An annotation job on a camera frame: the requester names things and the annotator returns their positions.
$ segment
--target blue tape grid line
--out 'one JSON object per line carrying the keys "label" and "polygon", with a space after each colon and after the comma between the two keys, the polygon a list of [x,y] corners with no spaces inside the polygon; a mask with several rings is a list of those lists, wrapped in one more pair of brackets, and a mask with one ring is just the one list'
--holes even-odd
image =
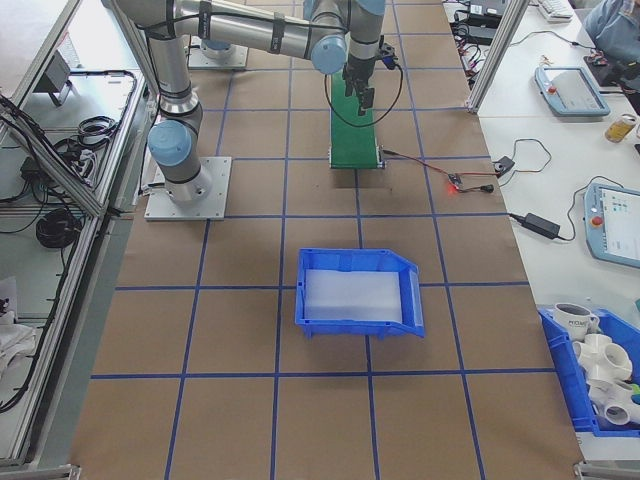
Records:
{"label": "blue tape grid line", "polygon": [[[227,89],[227,96],[225,97],[225,108],[229,104],[229,98],[231,97],[231,91],[233,89],[233,79],[235,78],[235,72],[231,74],[229,77],[229,84]],[[222,136],[224,134],[224,124],[226,119],[226,111],[222,113],[222,120],[220,122],[220,130],[218,132],[218,143],[216,146],[216,155],[220,154],[220,149],[222,145]],[[187,370],[189,367],[189,354],[191,352],[191,341],[193,338],[193,329],[196,320],[196,313],[198,310],[198,299],[200,297],[200,284],[202,283],[202,273],[204,271],[204,261],[206,258],[207,252],[207,242],[209,240],[209,231],[211,230],[212,222],[211,220],[207,220],[205,224],[204,230],[204,238],[202,239],[202,249],[200,250],[200,262],[198,264],[198,275],[196,277],[196,285],[194,288],[193,294],[193,305],[191,307],[191,318],[189,319],[189,330],[187,333],[187,341],[185,345],[184,351],[184,359],[182,363],[182,372],[180,374],[180,385],[178,387],[178,398],[176,400],[176,408],[173,416],[173,426],[171,429],[171,439],[169,441],[169,451],[167,453],[167,462],[165,465],[164,478],[165,480],[169,480],[171,477],[171,466],[173,464],[173,454],[175,451],[176,445],[176,437],[178,434],[178,427],[180,425],[180,411],[182,409],[182,398],[184,395],[184,385],[186,381]]]}
{"label": "blue tape grid line", "polygon": [[[415,4],[407,4],[407,3],[400,3],[400,2],[392,2],[390,5],[392,5],[392,8],[395,12],[396,7],[400,6],[400,5],[415,5]],[[396,27],[398,28],[398,19],[397,16],[395,16],[395,23],[396,23]],[[432,33],[432,34],[404,34],[406,36],[417,36],[417,35],[449,35],[449,33]],[[402,46],[402,36],[399,35],[399,41],[400,41],[400,49],[402,50],[403,54],[404,54],[404,49]],[[415,68],[415,69],[408,69],[408,70],[459,70],[461,67],[459,68],[452,68],[452,67],[425,67],[425,68]],[[273,419],[272,419],[272,438],[271,438],[271,468],[270,468],[270,479],[271,480],[275,480],[276,479],[276,444],[277,444],[277,422],[278,422],[278,391],[279,391],[279,379],[280,378],[314,378],[314,377],[367,377],[367,381],[368,381],[368,388],[369,388],[369,407],[370,407],[370,418],[371,418],[371,442],[372,442],[372,453],[373,453],[373,459],[374,459],[374,472],[375,472],[375,477],[376,480],[380,480],[380,467],[379,467],[379,459],[378,459],[378,446],[377,446],[377,425],[376,425],[376,418],[375,418],[375,395],[374,395],[374,384],[373,384],[373,378],[376,376],[407,376],[407,375],[461,375],[462,379],[463,379],[463,385],[464,385],[464,389],[465,389],[465,398],[466,398],[466,402],[467,402],[467,408],[469,411],[469,419],[470,419],[470,423],[471,423],[471,429],[472,429],[472,434],[473,434],[473,440],[474,440],[474,446],[476,449],[476,455],[478,458],[478,464],[479,464],[479,468],[480,468],[480,473],[481,473],[481,478],[484,479],[485,478],[485,474],[484,474],[484,468],[482,465],[482,458],[481,458],[481,453],[480,453],[480,447],[479,447],[479,443],[478,443],[478,439],[477,439],[477,432],[475,430],[475,423],[473,420],[473,412],[471,409],[471,400],[470,400],[470,396],[469,396],[469,391],[468,391],[468,386],[466,384],[466,375],[482,375],[482,374],[500,374],[500,373],[550,373],[550,372],[554,372],[555,370],[552,368],[542,368],[542,369],[486,369],[486,370],[482,370],[482,369],[476,369],[476,370],[465,370],[464,368],[464,363],[463,363],[463,359],[462,359],[462,351],[461,351],[461,347],[460,347],[460,342],[459,342],[459,338],[458,338],[458,332],[457,332],[457,327],[456,327],[456,323],[455,323],[455,314],[453,311],[453,305],[452,305],[452,300],[451,300],[451,294],[450,294],[450,287],[455,287],[455,286],[513,286],[513,285],[528,285],[527,282],[485,282],[482,284],[477,284],[477,283],[465,283],[465,284],[454,284],[454,283],[450,283],[447,281],[447,275],[446,275],[446,267],[444,265],[444,259],[443,259],[443,252],[442,252],[442,247],[441,247],[441,240],[440,240],[440,236],[439,236],[439,231],[438,231],[438,227],[437,227],[437,218],[438,217],[443,217],[443,216],[470,216],[470,215],[474,215],[474,216],[487,216],[487,215],[501,215],[504,216],[506,213],[505,212],[496,212],[493,214],[486,214],[486,213],[480,213],[480,214],[476,214],[476,213],[468,213],[468,214],[429,214],[429,215],[424,215],[425,217],[430,217],[432,218],[433,222],[434,222],[434,226],[435,226],[435,231],[436,231],[436,239],[437,239],[437,243],[438,243],[438,249],[439,249],[439,253],[440,253],[440,260],[441,260],[441,266],[443,269],[443,275],[444,275],[444,279],[445,282],[443,283],[437,283],[437,284],[423,284],[421,286],[426,286],[426,287],[430,287],[430,286],[440,286],[440,287],[444,287],[447,291],[447,298],[448,298],[448,302],[449,302],[449,309],[450,309],[450,314],[451,314],[451,318],[452,318],[452,324],[453,324],[453,328],[454,328],[454,336],[455,336],[455,340],[456,340],[456,348],[458,350],[458,357],[459,357],[459,363],[460,363],[460,369],[459,370],[440,370],[440,371],[389,371],[389,372],[376,372],[373,370],[372,368],[372,359],[371,359],[371,343],[370,343],[370,339],[368,337],[365,337],[365,349],[366,349],[366,356],[367,356],[367,371],[366,372],[327,372],[327,373],[323,373],[323,372],[319,372],[319,373],[297,373],[297,372],[280,372],[280,344],[281,344],[281,324],[282,324],[282,295],[283,295],[283,291],[287,290],[287,289],[293,289],[295,287],[288,287],[283,285],[284,283],[284,238],[285,238],[285,231],[286,231],[286,219],[287,218],[341,218],[342,216],[318,216],[318,217],[304,217],[304,216],[288,216],[286,215],[286,193],[287,193],[287,172],[288,172],[288,150],[289,150],[289,141],[290,141],[290,127],[291,127],[291,112],[292,111],[315,111],[316,109],[292,109],[291,108],[291,84],[292,84],[292,75],[293,75],[293,61],[290,59],[290,67],[289,69],[283,69],[283,70],[288,70],[289,71],[289,105],[288,105],[288,109],[286,109],[286,111],[288,112],[288,117],[287,117],[287,134],[286,134],[286,146],[285,146],[285,170],[284,170],[284,187],[283,187],[283,208],[282,208],[282,215],[278,216],[278,215],[273,215],[273,216],[264,216],[265,218],[280,218],[282,220],[282,230],[281,230],[281,245],[280,245],[280,271],[279,271],[279,285],[276,286],[224,286],[224,287],[216,287],[216,286],[204,286],[201,285],[201,281],[202,281],[202,273],[203,273],[203,269],[204,269],[204,261],[205,261],[205,257],[206,257],[206,247],[207,247],[207,240],[208,240],[208,236],[209,236],[209,232],[210,229],[212,228],[212,223],[210,221],[207,221],[206,224],[206,228],[205,228],[205,232],[204,232],[204,238],[203,238],[203,244],[202,244],[202,249],[201,249],[201,255],[200,255],[200,263],[199,263],[199,268],[198,268],[198,275],[197,275],[197,280],[196,280],[196,285],[194,286],[184,286],[184,285],[177,285],[177,286],[150,286],[150,287],[135,287],[135,286],[122,286],[122,287],[117,287],[116,290],[119,291],[144,291],[144,290],[176,290],[176,291],[191,291],[194,290],[194,299],[193,299],[193,304],[192,304],[192,312],[191,312],[191,317],[190,317],[190,323],[189,323],[189,330],[188,330],[188,336],[187,336],[187,341],[186,341],[186,346],[185,346],[185,353],[184,353],[184,358],[183,358],[183,366],[182,366],[182,372],[181,373],[167,373],[167,374],[162,374],[162,373],[157,373],[157,374],[97,374],[97,375],[92,375],[92,379],[94,380],[120,380],[120,379],[179,379],[180,380],[180,386],[179,386],[179,390],[178,390],[178,397],[177,397],[177,401],[176,401],[176,408],[175,408],[175,413],[174,413],[174,421],[173,421],[173,428],[172,428],[172,433],[171,433],[171,440],[170,440],[170,445],[169,445],[169,451],[168,451],[168,455],[167,455],[167,462],[166,462],[166,468],[165,468],[165,479],[169,479],[170,475],[171,475],[171,466],[172,466],[172,461],[173,461],[173,454],[175,451],[175,443],[176,443],[176,437],[177,437],[177,433],[178,433],[178,428],[179,428],[179,421],[180,421],[180,410],[181,410],[181,406],[182,406],[182,398],[183,398],[183,394],[184,394],[184,386],[185,386],[185,381],[186,379],[189,378],[273,378],[274,379],[274,397],[273,397]],[[223,134],[224,134],[224,125],[225,125],[225,118],[227,115],[227,112],[232,111],[232,109],[228,108],[228,104],[229,104],[229,98],[231,95],[231,92],[233,90],[233,79],[235,77],[235,73],[232,74],[230,80],[229,80],[229,88],[228,88],[228,92],[227,92],[227,96],[225,99],[225,106],[223,109],[207,109],[207,111],[222,111],[222,122],[221,122],[221,127],[220,127],[220,131],[219,131],[219,137],[218,137],[218,142],[217,142],[217,147],[216,147],[216,154],[218,154],[218,152],[221,150],[221,145],[222,145],[222,141],[223,141]],[[418,142],[419,142],[419,146],[420,146],[420,151],[421,151],[421,157],[423,159],[438,159],[438,160],[447,160],[447,159],[453,159],[453,160],[457,160],[457,159],[486,159],[488,158],[486,155],[481,155],[481,156],[467,156],[467,157],[427,157],[424,155],[424,149],[423,149],[423,145],[422,145],[422,139],[420,137],[420,129],[419,129],[419,125],[418,125],[418,119],[417,119],[417,115],[416,112],[418,111],[445,111],[445,110],[463,110],[464,108],[461,107],[444,107],[444,108],[428,108],[428,109],[418,109],[415,107],[415,103],[413,101],[413,95],[411,92],[411,86],[410,86],[410,81],[409,79],[407,79],[407,87],[409,89],[409,95],[410,95],[410,99],[411,99],[411,105],[412,107],[410,109],[407,109],[407,111],[412,112],[413,117],[414,117],[414,121],[415,121],[415,125],[416,125],[416,130],[417,130],[417,135],[418,135]],[[267,111],[276,111],[277,109],[265,109]],[[326,109],[317,109],[317,111],[326,111]],[[237,160],[251,160],[249,158],[247,159],[236,159],[234,161]],[[433,199],[432,199],[432,194],[431,194],[431,188],[429,185],[429,178],[426,175],[426,169],[425,170],[425,180],[427,183],[427,189],[428,189],[428,194],[429,194],[429,200],[431,202],[431,204],[433,204]],[[364,246],[364,241],[363,241],[363,236],[362,236],[362,224],[361,224],[361,220],[362,218],[386,218],[386,217],[402,217],[402,216],[387,216],[387,215],[361,215],[360,213],[360,203],[359,203],[359,189],[358,189],[358,175],[357,172],[355,173],[355,177],[356,177],[356,209],[357,209],[357,214],[355,216],[355,218],[357,219],[358,222],[358,239],[359,239],[359,244],[360,247],[362,248]],[[257,216],[257,217],[235,217],[235,218],[262,218],[262,216]],[[246,290],[246,289],[269,289],[269,290],[278,290],[278,312],[277,312],[277,329],[276,329],[276,352],[275,352],[275,359],[274,359],[274,372],[273,373],[263,373],[263,372],[244,372],[244,373],[225,373],[225,372],[220,372],[220,373],[188,373],[188,362],[189,362],[189,354],[190,354],[190,347],[191,347],[191,341],[192,341],[192,337],[193,337],[193,330],[194,330],[194,325],[195,325],[195,320],[196,320],[196,313],[197,313],[197,307],[198,307],[198,299],[199,299],[199,293],[201,290],[205,290],[205,289],[221,289],[221,290],[232,290],[232,289],[242,289],[242,290]]]}
{"label": "blue tape grid line", "polygon": [[[425,155],[422,160],[485,160],[490,159],[490,155],[456,155],[456,156],[433,156]],[[268,162],[268,161],[283,161],[281,157],[234,157],[234,162]],[[296,162],[326,162],[327,157],[289,157],[289,160],[295,160]],[[413,160],[402,157],[387,156],[385,158],[387,162],[407,162],[411,163]]]}
{"label": "blue tape grid line", "polygon": [[196,280],[195,292],[193,294],[193,305],[191,307],[191,318],[189,319],[189,330],[187,333],[187,342],[184,351],[184,359],[182,362],[182,373],[180,374],[180,386],[178,388],[178,399],[176,401],[176,409],[173,416],[173,426],[171,430],[171,440],[169,442],[169,452],[167,454],[167,463],[165,466],[164,478],[169,480],[171,476],[171,465],[173,462],[173,452],[175,450],[176,436],[178,433],[178,426],[180,423],[180,411],[182,409],[182,397],[184,394],[184,384],[186,381],[186,374],[189,366],[189,353],[191,351],[191,340],[193,338],[193,327],[196,320],[196,313],[198,310],[198,297],[200,296],[200,281],[202,280],[202,271],[204,269],[204,259],[207,250],[207,239],[209,238],[209,230],[211,228],[211,220],[207,220],[204,239],[202,241],[202,249],[200,251],[200,264],[198,266],[198,277]]}
{"label": "blue tape grid line", "polygon": [[[397,15],[397,9],[396,9],[396,4],[395,4],[395,0],[392,0],[392,5],[393,5],[393,11],[394,11],[394,16],[395,16],[395,21],[396,21],[396,29],[399,32],[400,31],[400,25],[398,22],[398,15]],[[400,50],[402,52],[402,56],[403,58],[407,58],[405,51],[404,51],[404,43],[403,43],[403,37],[400,36],[399,37],[399,44],[400,44]],[[415,107],[415,102],[414,102],[414,97],[413,97],[413,91],[411,88],[411,79],[407,78],[407,90],[409,91],[409,98],[411,101],[411,105],[413,107]],[[420,149],[420,155],[424,156],[424,145],[423,145],[423,141],[422,141],[422,135],[421,135],[421,129],[420,129],[420,123],[418,120],[418,115],[417,112],[414,110],[413,111],[413,118],[414,118],[414,122],[415,122],[415,129],[416,129],[416,135],[418,138],[418,146]],[[429,203],[432,206],[432,209],[435,205],[434,201],[433,201],[433,194],[432,194],[432,190],[431,190],[431,183],[429,180],[429,175],[427,173],[427,169],[426,167],[423,167],[424,170],[424,177],[425,177],[425,181],[426,181],[426,186],[427,186],[427,193],[428,193],[428,197],[429,197]],[[443,275],[443,279],[445,281],[445,283],[448,283],[448,275],[447,275],[447,268],[445,265],[445,261],[444,261],[444,251],[442,248],[442,240],[440,238],[440,230],[438,228],[438,220],[436,217],[433,217],[433,226],[434,226],[434,230],[435,230],[435,236],[436,236],[436,245],[438,248],[438,255],[440,257],[440,265],[442,268],[442,275]],[[464,372],[464,358],[462,355],[462,346],[460,344],[460,338],[458,335],[458,327],[456,324],[456,316],[455,316],[455,311],[453,309],[453,302],[451,299],[451,289],[449,288],[448,285],[445,285],[445,292],[447,294],[447,302],[449,305],[449,314],[451,315],[451,324],[453,327],[453,334],[454,334],[454,339],[455,339],[455,344],[456,344],[456,351],[458,354],[458,362],[460,364],[460,370],[461,370],[461,374],[460,377],[462,379],[462,386],[463,386],[463,390],[464,390],[464,396],[465,396],[465,402],[467,405],[467,413],[469,416],[469,426],[471,428],[471,436],[472,436],[472,440],[473,440],[473,446],[475,449],[475,453],[476,453],[476,459],[477,459],[477,463],[478,463],[478,470],[480,472],[480,478],[481,480],[486,480],[486,474],[484,471],[484,464],[483,464],[483,460],[482,460],[482,453],[481,453],[481,449],[480,449],[480,443],[478,440],[478,433],[477,433],[477,429],[476,429],[476,424],[475,424],[475,419],[474,419],[474,415],[473,415],[473,406],[471,404],[471,396],[469,393],[469,386],[467,383],[467,377],[466,374]]]}
{"label": "blue tape grid line", "polygon": [[[364,234],[362,231],[362,211],[360,208],[360,177],[358,170],[354,170],[354,181],[356,190],[356,219],[358,225],[358,247],[364,248]],[[369,336],[364,338],[365,352],[367,356],[367,389],[369,391],[369,422],[371,425],[371,453],[373,456],[373,473],[376,480],[380,480],[380,460],[378,457],[378,433],[376,426],[376,405],[373,393],[373,375],[371,364],[371,343]]]}
{"label": "blue tape grid line", "polygon": [[469,370],[389,370],[366,372],[194,372],[194,373],[98,373],[92,380],[147,380],[181,378],[336,378],[336,377],[432,377],[441,375],[531,375],[556,373],[554,368],[476,368]]}
{"label": "blue tape grid line", "polygon": [[[203,108],[203,112],[217,113],[217,112],[234,112],[234,113],[255,113],[255,112],[315,112],[315,113],[329,113],[329,107],[322,108]],[[386,112],[387,108],[373,108],[374,112]],[[467,111],[467,107],[423,107],[416,108],[418,112],[442,112],[442,111]],[[412,112],[412,108],[394,108],[394,112]]]}
{"label": "blue tape grid line", "polygon": [[[421,288],[438,287],[521,287],[529,286],[526,280],[512,282],[425,282],[420,283]],[[202,290],[295,290],[295,285],[199,285]],[[141,285],[116,287],[118,292],[157,292],[157,291],[189,291],[195,290],[195,285]]]}
{"label": "blue tape grid line", "polygon": [[[289,59],[289,95],[288,106],[291,109],[291,86],[292,86],[292,69],[293,59]],[[285,158],[284,158],[284,185],[282,187],[282,227],[280,230],[280,265],[278,271],[278,317],[276,326],[276,353],[274,360],[275,378],[273,380],[273,411],[271,420],[271,463],[269,466],[269,478],[270,480],[276,480],[276,459],[277,459],[277,444],[278,444],[278,400],[280,392],[280,344],[282,341],[282,293],[284,284],[284,245],[285,235],[287,228],[287,184],[289,174],[289,143],[291,137],[291,112],[287,113],[287,133],[285,144]]]}

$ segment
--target metal base plate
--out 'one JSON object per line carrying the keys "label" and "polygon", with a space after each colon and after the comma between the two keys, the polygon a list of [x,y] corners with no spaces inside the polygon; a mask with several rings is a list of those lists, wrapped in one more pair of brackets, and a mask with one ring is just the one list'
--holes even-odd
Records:
{"label": "metal base plate", "polygon": [[[222,220],[227,206],[227,191],[231,176],[231,157],[203,157],[202,167],[209,170],[213,178],[211,191],[196,202],[176,203],[164,188],[154,189],[149,194],[149,203],[144,217],[147,220]],[[155,183],[164,182],[160,169]]]}
{"label": "metal base plate", "polygon": [[[200,39],[194,38],[191,46],[199,46]],[[206,57],[200,48],[189,51],[189,68],[191,70],[246,70],[249,49],[241,45],[235,46],[235,51],[227,58],[214,59]]]}

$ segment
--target power adapter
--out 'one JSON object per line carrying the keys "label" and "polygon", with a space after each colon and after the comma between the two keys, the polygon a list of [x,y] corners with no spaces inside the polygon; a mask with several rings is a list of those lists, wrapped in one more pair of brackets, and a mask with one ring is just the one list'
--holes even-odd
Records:
{"label": "power adapter", "polygon": [[500,160],[493,163],[493,168],[498,174],[497,177],[500,178],[504,174],[508,173],[515,164],[516,162],[505,155]]}
{"label": "power adapter", "polygon": [[558,233],[560,233],[560,225],[550,222],[547,219],[534,215],[533,213],[527,213],[524,217],[510,213],[509,216],[527,230],[531,230],[538,235],[550,238],[551,240],[560,238],[558,236]]}
{"label": "power adapter", "polygon": [[32,158],[27,157],[20,167],[20,176],[25,182],[32,182],[40,178],[41,170],[38,163]]}

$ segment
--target person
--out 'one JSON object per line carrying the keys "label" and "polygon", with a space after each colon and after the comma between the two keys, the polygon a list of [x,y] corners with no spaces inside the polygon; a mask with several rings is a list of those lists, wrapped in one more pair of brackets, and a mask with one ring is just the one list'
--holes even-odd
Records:
{"label": "person", "polygon": [[[583,21],[598,50],[613,62],[640,62],[640,0],[602,0]],[[623,90],[640,113],[640,75],[622,79]]]}

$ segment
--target keyboard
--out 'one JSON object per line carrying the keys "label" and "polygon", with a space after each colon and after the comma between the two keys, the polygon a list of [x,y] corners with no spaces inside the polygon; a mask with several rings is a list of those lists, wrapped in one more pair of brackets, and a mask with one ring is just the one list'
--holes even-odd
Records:
{"label": "keyboard", "polygon": [[549,23],[566,23],[573,18],[573,9],[566,0],[540,0],[538,10]]}

